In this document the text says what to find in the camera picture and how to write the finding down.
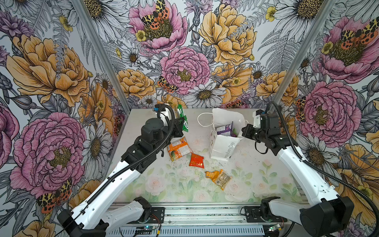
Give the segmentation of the green Fox's spring tea bag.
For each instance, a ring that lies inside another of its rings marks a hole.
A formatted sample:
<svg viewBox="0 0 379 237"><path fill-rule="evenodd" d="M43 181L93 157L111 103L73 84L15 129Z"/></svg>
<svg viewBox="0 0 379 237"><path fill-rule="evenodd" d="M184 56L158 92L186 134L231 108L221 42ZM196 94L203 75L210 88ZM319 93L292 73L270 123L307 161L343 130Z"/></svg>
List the green Fox's spring tea bag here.
<svg viewBox="0 0 379 237"><path fill-rule="evenodd" d="M185 132L188 132L189 131L189 125L188 125L187 116L184 114L183 106L179 104L177 106L177 110L178 110L180 118L182 118L182 120L183 120L182 130Z"/></svg>

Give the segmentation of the orange Fox's fruits candy bag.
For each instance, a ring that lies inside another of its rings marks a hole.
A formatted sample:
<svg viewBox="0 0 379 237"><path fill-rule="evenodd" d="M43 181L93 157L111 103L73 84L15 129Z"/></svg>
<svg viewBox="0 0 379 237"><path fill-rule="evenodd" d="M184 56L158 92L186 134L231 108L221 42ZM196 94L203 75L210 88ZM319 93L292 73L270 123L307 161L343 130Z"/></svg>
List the orange Fox's fruits candy bag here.
<svg viewBox="0 0 379 237"><path fill-rule="evenodd" d="M192 149L189 147L185 137L170 143L167 146L167 151L172 162L192 153Z"/></svg>

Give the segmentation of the small red snack packet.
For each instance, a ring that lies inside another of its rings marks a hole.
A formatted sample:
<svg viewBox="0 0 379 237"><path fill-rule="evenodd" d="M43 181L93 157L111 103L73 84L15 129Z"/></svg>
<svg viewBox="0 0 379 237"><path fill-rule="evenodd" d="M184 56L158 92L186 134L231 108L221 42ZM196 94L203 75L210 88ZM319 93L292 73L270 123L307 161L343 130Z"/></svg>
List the small red snack packet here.
<svg viewBox="0 0 379 237"><path fill-rule="evenodd" d="M194 154L191 154L189 166L192 167L199 167L199 168L204 168L204 157Z"/></svg>

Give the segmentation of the purple Fox's berries candy bag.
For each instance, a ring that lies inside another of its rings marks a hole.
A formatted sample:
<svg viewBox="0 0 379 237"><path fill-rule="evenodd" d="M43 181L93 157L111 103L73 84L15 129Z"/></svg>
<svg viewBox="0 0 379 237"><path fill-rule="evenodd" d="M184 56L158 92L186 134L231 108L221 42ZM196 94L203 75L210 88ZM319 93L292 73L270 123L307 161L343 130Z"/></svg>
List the purple Fox's berries candy bag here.
<svg viewBox="0 0 379 237"><path fill-rule="evenodd" d="M215 128L217 135L234 136L233 135L233 122L226 125L221 125Z"/></svg>

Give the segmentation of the white paper bag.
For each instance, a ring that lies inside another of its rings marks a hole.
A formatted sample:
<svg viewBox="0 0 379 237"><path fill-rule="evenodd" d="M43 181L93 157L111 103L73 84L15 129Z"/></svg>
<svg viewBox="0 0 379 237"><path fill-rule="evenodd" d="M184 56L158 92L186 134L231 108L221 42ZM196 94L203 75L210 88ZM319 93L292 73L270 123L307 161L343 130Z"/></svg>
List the white paper bag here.
<svg viewBox="0 0 379 237"><path fill-rule="evenodd" d="M243 139L242 129L247 126L248 121L243 114L220 108L212 109L212 112L201 113L200 115L211 115L210 124L202 124L197 117L197 122L202 127L210 127L210 158L223 162L228 162L234 153L238 143ZM218 134L217 128L230 127L229 136Z"/></svg>

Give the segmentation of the small clear cracker packet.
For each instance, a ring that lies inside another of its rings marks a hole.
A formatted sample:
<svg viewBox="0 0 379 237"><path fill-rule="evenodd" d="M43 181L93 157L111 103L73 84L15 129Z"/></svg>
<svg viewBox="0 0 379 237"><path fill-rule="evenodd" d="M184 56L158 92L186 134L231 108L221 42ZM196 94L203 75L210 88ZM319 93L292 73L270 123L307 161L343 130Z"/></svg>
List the small clear cracker packet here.
<svg viewBox="0 0 379 237"><path fill-rule="evenodd" d="M219 186L222 190L224 190L227 184L231 181L232 177L227 175L224 172L219 173L217 178L214 180L214 183Z"/></svg>

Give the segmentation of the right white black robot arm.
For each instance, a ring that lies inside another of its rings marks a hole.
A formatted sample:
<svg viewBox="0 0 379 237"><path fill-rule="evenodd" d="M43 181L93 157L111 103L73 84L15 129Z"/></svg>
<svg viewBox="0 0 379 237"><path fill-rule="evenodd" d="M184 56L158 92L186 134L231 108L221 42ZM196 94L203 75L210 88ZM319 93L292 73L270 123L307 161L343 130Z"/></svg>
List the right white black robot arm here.
<svg viewBox="0 0 379 237"><path fill-rule="evenodd" d="M302 188L308 205L284 201L280 197L267 197L261 201L260 217L274 221L282 217L300 224L313 237L321 237L344 230L352 215L354 204L341 197L318 171L311 168L296 141L288 131L281 132L279 115L262 110L253 113L253 123L247 124L242 136L263 143L290 170Z"/></svg>

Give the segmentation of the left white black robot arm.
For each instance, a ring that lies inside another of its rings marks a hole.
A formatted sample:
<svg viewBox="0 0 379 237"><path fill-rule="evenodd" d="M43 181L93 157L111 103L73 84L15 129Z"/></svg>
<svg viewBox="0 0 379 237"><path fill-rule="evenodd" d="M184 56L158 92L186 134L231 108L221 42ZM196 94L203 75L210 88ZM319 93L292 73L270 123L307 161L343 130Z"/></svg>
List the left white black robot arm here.
<svg viewBox="0 0 379 237"><path fill-rule="evenodd" d="M130 204L109 210L116 198L136 180L168 147L173 138L183 136L185 118L169 119L160 114L149 119L141 135L122 155L111 174L85 201L72 210L63 210L58 221L70 237L104 237L124 224L147 222L152 214L151 204L136 197Z"/></svg>

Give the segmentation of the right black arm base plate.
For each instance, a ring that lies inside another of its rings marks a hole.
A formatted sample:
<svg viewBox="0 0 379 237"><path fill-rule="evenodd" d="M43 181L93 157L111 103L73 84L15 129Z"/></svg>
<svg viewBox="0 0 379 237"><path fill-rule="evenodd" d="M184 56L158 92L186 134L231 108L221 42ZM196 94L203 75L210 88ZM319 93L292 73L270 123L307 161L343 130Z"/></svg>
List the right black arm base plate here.
<svg viewBox="0 0 379 237"><path fill-rule="evenodd" d="M260 214L258 206L243 206L240 214L245 216L248 223L286 223L288 220L279 216L271 216L264 219Z"/></svg>

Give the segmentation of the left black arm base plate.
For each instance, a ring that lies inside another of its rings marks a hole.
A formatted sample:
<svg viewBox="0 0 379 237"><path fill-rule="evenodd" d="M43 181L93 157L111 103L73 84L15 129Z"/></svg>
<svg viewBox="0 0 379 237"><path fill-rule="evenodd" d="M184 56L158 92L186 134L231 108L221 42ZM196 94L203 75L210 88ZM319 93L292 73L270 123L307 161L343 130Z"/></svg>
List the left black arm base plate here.
<svg viewBox="0 0 379 237"><path fill-rule="evenodd" d="M129 222L129 224L163 224L165 218L165 207L152 207L150 214L143 216L137 220Z"/></svg>

